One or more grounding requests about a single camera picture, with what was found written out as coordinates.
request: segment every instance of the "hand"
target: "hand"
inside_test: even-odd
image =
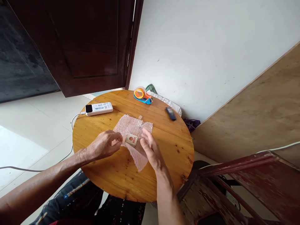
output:
[[[84,149],[83,157],[90,162],[109,157],[120,149],[122,141],[123,137],[119,132],[104,131]]]
[[[161,172],[164,169],[167,169],[163,156],[159,150],[159,146],[155,142],[152,134],[143,128],[142,139],[140,140],[141,146],[145,150],[148,160],[155,170],[155,172]]]

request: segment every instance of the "white wall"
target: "white wall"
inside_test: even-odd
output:
[[[298,41],[299,0],[144,0],[129,89],[204,121]]]

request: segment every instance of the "purple cloth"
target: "purple cloth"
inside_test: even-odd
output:
[[[184,119],[185,125],[187,126],[190,133],[192,133],[196,127],[198,127],[201,122],[200,120],[190,120],[190,119]]]

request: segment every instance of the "bubble wrap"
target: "bubble wrap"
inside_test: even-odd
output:
[[[152,127],[153,123],[144,122],[142,120],[130,117],[129,115],[124,115],[121,117],[121,119],[113,129],[114,132],[120,132],[123,136],[123,143],[121,144],[121,146],[128,148],[134,160],[134,164],[136,165],[139,172],[142,171],[142,169],[148,162],[147,155],[140,143],[143,128],[152,133]],[[135,146],[135,148],[125,142],[126,137],[129,133],[138,137],[137,145]]]

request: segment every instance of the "blue tape dispenser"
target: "blue tape dispenser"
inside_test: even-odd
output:
[[[134,90],[133,96],[136,100],[139,100],[147,105],[150,105],[153,101],[152,97],[147,94],[146,89],[142,86],[139,86]]]

